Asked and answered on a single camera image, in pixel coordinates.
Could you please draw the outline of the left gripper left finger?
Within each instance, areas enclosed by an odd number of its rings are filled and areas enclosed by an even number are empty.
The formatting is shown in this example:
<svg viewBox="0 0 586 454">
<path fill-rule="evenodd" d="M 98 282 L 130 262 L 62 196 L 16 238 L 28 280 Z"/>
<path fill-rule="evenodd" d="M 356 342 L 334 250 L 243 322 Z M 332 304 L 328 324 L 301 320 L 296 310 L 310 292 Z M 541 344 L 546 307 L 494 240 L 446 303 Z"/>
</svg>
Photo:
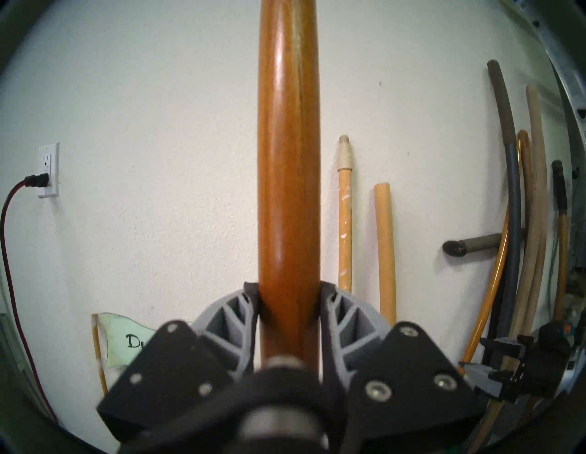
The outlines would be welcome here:
<svg viewBox="0 0 586 454">
<path fill-rule="evenodd" d="M 192 330 L 234 381 L 254 370 L 259 307 L 258 283 L 245 282 L 243 289 L 215 301 L 192 322 Z"/>
</svg>

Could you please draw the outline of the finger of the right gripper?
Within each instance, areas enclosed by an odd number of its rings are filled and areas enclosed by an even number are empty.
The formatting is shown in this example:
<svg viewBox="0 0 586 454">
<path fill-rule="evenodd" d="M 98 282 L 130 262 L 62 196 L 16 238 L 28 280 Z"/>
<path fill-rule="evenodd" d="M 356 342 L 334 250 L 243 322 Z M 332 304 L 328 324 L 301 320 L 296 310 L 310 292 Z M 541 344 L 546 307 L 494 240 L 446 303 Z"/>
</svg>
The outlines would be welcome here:
<svg viewBox="0 0 586 454">
<path fill-rule="evenodd" d="M 527 351 L 533 344 L 534 337 L 532 336 L 518 336 L 517 339 L 480 338 L 480 345 L 485 348 L 485 351 L 496 352 L 503 356 L 526 356 Z"/>
<path fill-rule="evenodd" d="M 491 400 L 504 399 L 505 377 L 500 371 L 488 365 L 467 362 L 459 362 L 459 368 L 477 394 Z"/>
</svg>

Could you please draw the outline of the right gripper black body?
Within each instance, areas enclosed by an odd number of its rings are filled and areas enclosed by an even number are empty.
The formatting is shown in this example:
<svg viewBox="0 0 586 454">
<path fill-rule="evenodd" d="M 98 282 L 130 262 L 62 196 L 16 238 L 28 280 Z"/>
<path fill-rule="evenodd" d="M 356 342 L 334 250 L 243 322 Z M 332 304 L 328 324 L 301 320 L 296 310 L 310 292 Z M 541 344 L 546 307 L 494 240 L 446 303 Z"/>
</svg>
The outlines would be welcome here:
<svg viewBox="0 0 586 454">
<path fill-rule="evenodd" d="M 504 357 L 516 359 L 515 372 L 508 372 L 501 397 L 516 400 L 522 395 L 554 398 L 570 360 L 572 348 L 566 336 L 566 323 L 554 320 L 541 326 L 537 340 L 518 335 Z"/>
</svg>

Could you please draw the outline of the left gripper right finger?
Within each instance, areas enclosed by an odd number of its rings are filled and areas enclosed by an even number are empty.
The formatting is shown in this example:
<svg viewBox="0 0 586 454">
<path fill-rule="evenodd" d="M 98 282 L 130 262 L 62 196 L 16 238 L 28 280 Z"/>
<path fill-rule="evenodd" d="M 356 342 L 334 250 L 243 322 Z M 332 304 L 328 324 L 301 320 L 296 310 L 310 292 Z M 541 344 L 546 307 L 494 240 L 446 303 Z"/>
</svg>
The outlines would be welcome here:
<svg viewBox="0 0 586 454">
<path fill-rule="evenodd" d="M 320 286 L 319 319 L 323 382 L 333 389 L 349 389 L 359 367 L 394 325 L 371 304 L 325 281 Z"/>
</svg>

